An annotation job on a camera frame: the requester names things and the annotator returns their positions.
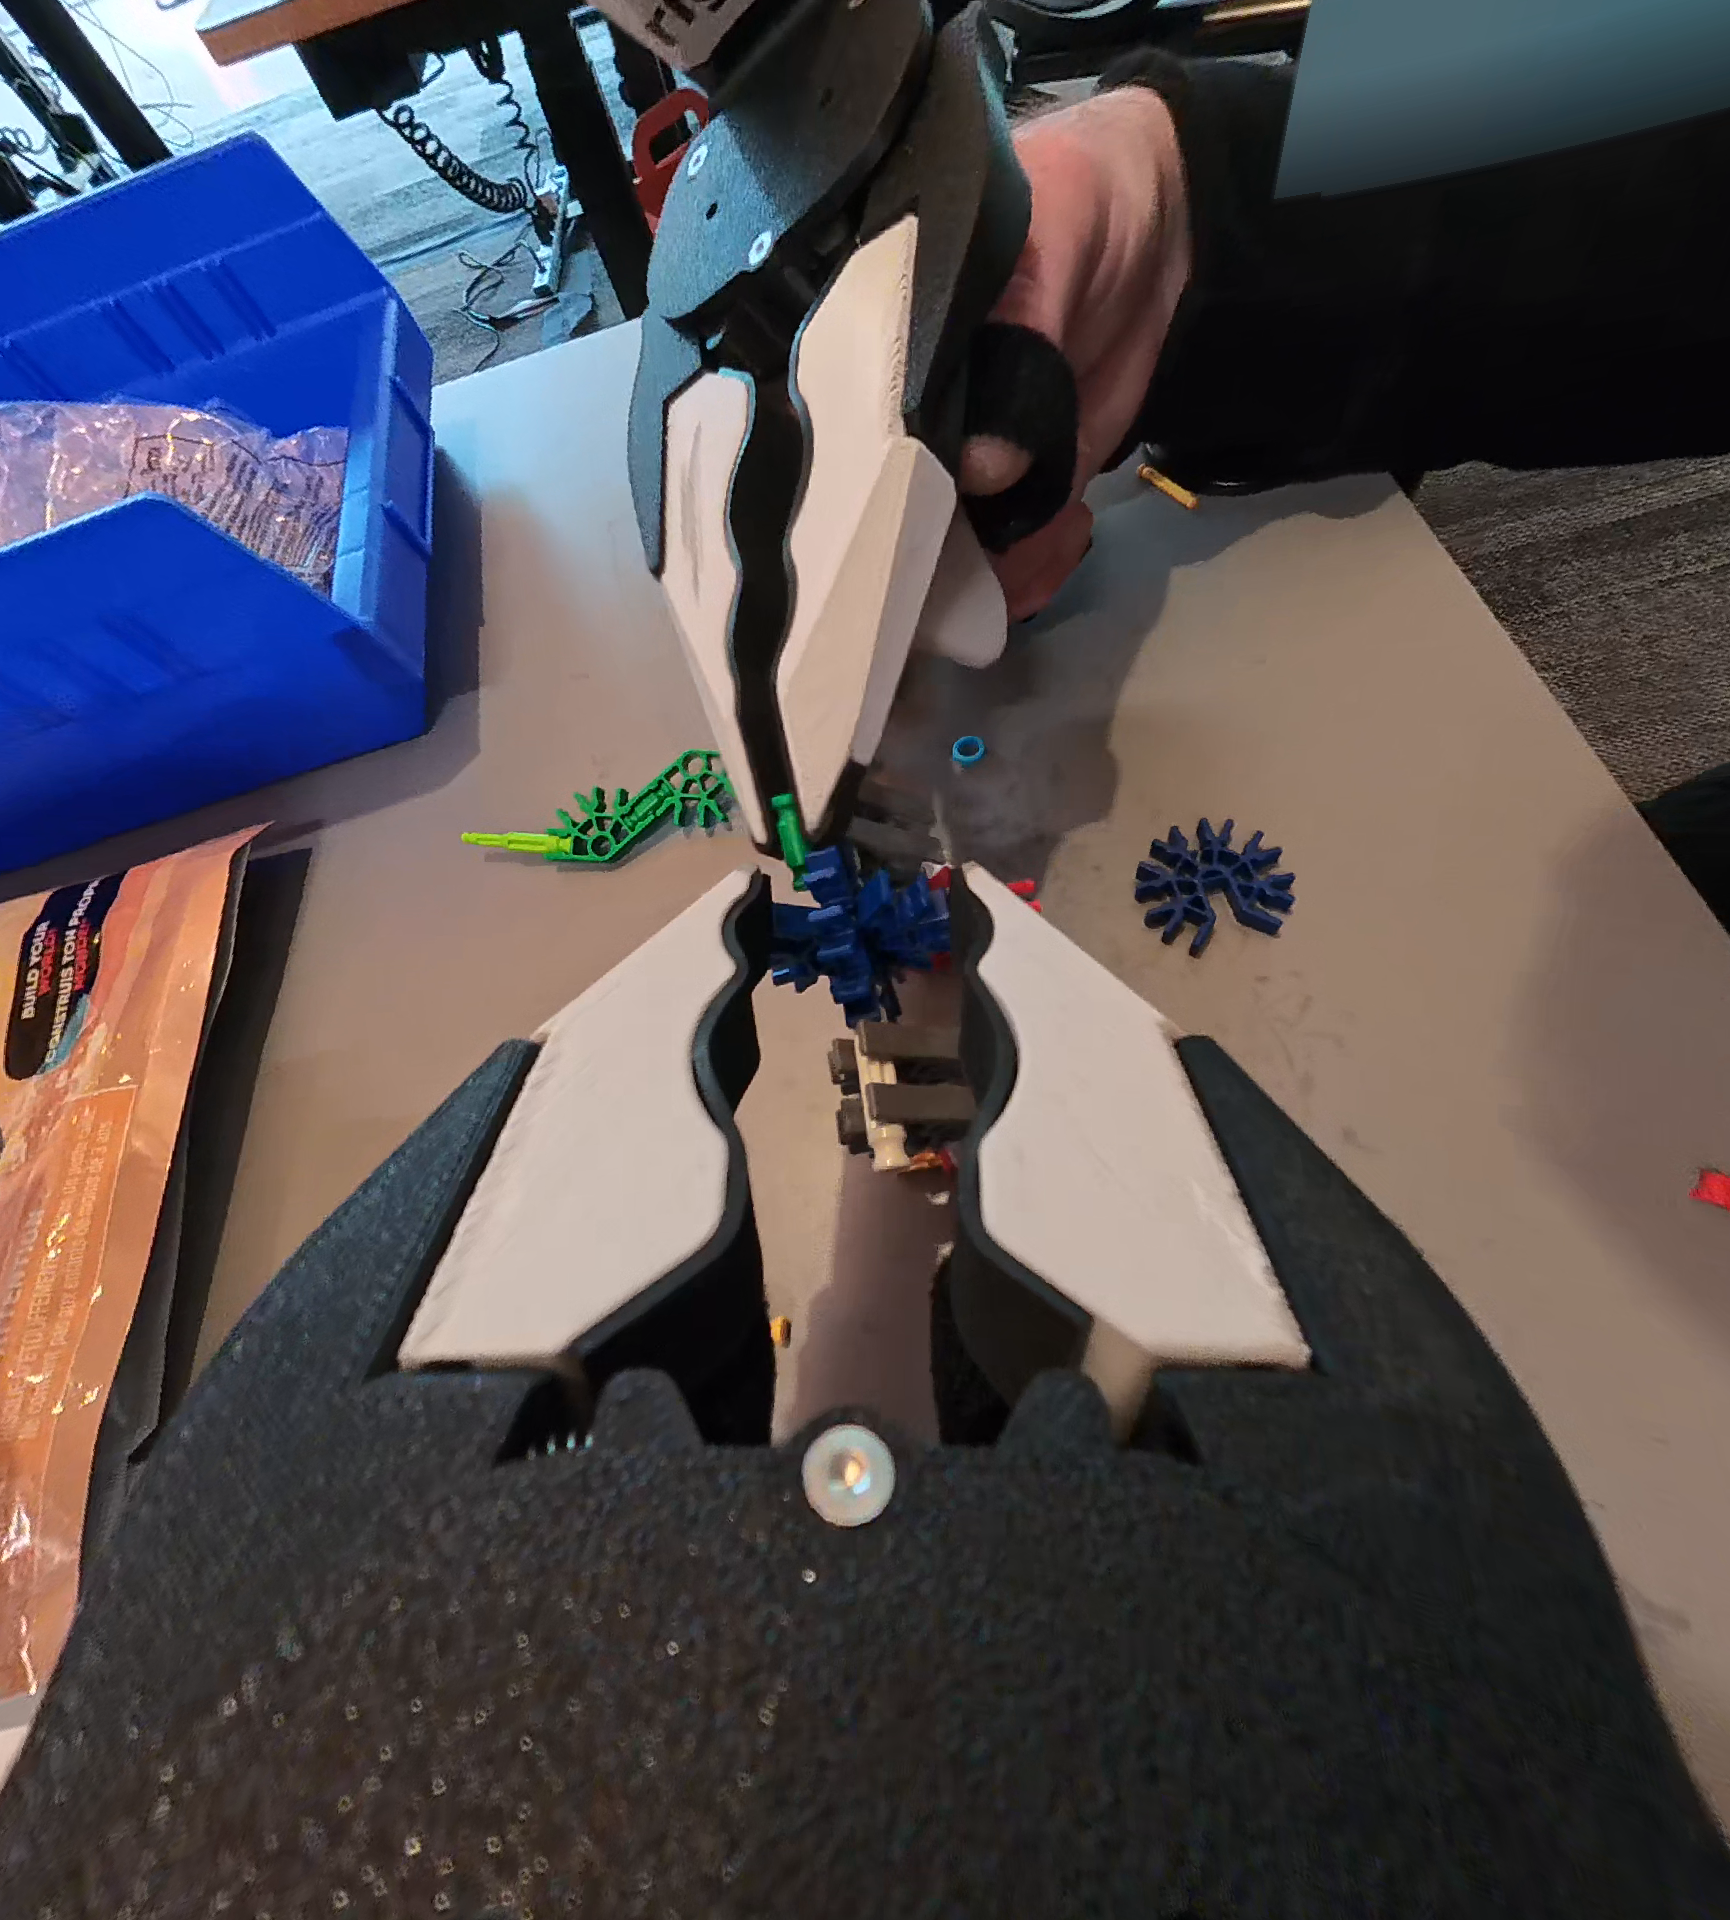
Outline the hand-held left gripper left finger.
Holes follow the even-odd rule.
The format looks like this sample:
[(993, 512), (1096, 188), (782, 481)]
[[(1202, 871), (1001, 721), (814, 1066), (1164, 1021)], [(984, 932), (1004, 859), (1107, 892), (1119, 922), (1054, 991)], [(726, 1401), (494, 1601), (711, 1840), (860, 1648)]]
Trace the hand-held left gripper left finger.
[(400, 1370), (595, 1375), (689, 1287), (741, 1278), (737, 1111), (760, 1058), (772, 909), (770, 879), (737, 868), (543, 1022)]

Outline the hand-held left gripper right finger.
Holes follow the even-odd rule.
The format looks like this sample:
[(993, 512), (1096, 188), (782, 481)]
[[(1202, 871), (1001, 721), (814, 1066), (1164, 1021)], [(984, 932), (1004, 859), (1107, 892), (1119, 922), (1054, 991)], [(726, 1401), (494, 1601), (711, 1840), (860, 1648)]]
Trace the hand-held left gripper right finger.
[(1001, 1405), (1076, 1375), (1127, 1440), (1160, 1375), (1310, 1372), (1182, 1028), (986, 867), (948, 910), (972, 1092), (948, 1303)]

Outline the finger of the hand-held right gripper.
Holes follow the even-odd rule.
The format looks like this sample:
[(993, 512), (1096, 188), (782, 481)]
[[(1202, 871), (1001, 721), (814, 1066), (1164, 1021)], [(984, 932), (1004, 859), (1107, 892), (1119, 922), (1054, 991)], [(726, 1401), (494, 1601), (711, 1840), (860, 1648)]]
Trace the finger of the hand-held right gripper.
[(784, 859), (796, 800), (782, 660), (799, 592), (789, 523), (807, 429), (784, 377), (705, 371), (661, 422), (661, 591), (755, 846)]
[(914, 213), (857, 248), (789, 363), (805, 472), (772, 684), (805, 824), (836, 823), (849, 768), (879, 750), (957, 508), (947, 466), (905, 419), (919, 252)]

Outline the multicoloured construction toy model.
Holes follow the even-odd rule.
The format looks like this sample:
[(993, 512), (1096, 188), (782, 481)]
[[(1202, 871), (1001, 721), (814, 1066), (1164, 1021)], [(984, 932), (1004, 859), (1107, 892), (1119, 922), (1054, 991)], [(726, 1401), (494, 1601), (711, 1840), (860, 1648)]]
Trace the multicoloured construction toy model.
[(960, 1021), (911, 1021), (901, 989), (955, 968), (957, 868), (849, 838), (805, 841), (808, 892), (772, 905), (769, 973), (796, 995), (826, 989), (845, 1017), (826, 1050), (836, 1138), (879, 1174), (948, 1179), (975, 1122)]

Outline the person's right forearm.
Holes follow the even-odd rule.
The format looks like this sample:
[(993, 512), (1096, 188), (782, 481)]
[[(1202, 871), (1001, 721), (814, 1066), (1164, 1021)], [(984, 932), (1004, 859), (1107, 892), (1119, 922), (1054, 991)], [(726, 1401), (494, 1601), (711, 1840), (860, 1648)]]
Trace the person's right forearm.
[(1137, 439), (1189, 487), (1730, 454), (1730, 109), (1556, 154), (1274, 199), (1293, 62), (1140, 50), (1190, 271)]

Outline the person's right hand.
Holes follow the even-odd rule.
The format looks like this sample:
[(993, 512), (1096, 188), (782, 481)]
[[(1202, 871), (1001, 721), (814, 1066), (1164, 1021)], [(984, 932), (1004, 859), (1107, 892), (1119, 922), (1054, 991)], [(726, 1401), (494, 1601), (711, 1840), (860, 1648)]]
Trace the person's right hand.
[(1176, 132), (1163, 95), (1119, 86), (1014, 135), (1030, 227), (994, 319), (1062, 353), (1079, 409), (1066, 504), (993, 561), (1011, 620), (1045, 613), (1083, 564), (1094, 526), (1087, 491), (1128, 445), (1186, 291), (1192, 237)]

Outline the blue snowflake connector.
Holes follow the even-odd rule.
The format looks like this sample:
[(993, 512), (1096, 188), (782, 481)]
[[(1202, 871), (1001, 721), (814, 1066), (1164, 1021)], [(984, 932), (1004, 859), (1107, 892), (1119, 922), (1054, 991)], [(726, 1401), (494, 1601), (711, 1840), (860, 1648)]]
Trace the blue snowflake connector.
[(1173, 826), (1139, 863), (1135, 903), (1166, 949), (1189, 940), (1189, 957), (1204, 957), (1220, 913), (1248, 932), (1277, 939), (1295, 913), (1296, 879), (1283, 871), (1283, 849), (1264, 846), (1258, 830), (1236, 844), (1234, 833), (1232, 821)]

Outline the wooden office desk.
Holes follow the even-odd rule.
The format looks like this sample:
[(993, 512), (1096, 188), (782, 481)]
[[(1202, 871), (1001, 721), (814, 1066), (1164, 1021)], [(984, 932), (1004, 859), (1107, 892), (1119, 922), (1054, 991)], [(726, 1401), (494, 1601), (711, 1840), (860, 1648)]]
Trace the wooden office desk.
[(212, 2), (196, 35), (220, 68), (293, 48), (325, 109), (347, 121), (409, 101), (427, 62), (507, 36), (582, 53), (569, 2)]

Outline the orange toy package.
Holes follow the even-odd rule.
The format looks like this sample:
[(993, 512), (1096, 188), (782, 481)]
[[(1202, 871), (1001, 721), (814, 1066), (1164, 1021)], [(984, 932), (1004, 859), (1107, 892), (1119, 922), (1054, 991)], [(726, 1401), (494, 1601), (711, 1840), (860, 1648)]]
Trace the orange toy package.
[(158, 1425), (169, 1220), (262, 828), (0, 903), (0, 1707)]

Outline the clear plastic bag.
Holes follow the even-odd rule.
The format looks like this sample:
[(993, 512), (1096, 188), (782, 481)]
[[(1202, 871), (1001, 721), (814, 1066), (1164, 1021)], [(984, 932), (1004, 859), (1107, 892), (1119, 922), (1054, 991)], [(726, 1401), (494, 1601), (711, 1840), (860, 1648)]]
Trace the clear plastic bag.
[(342, 427), (277, 437), (220, 409), (0, 401), (0, 550), (135, 499), (162, 499), (326, 592), (349, 452)]

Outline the blue storage bin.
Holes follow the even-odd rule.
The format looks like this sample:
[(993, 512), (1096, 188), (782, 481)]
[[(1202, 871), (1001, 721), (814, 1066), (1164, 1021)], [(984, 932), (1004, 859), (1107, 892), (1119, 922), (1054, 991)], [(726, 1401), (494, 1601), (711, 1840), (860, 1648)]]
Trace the blue storage bin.
[(432, 350), (267, 141), (0, 228), (0, 402), (347, 435), (326, 591), (154, 495), (0, 549), (0, 876), (427, 731)]

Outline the black metal pole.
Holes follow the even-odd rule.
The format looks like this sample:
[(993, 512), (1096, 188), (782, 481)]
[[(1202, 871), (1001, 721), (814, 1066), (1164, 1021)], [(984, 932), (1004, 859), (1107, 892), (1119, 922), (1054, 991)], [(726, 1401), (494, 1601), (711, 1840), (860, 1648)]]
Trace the black metal pole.
[(5, 2), (3, 8), (126, 169), (138, 172), (173, 158), (158, 131), (98, 55), (68, 5)]

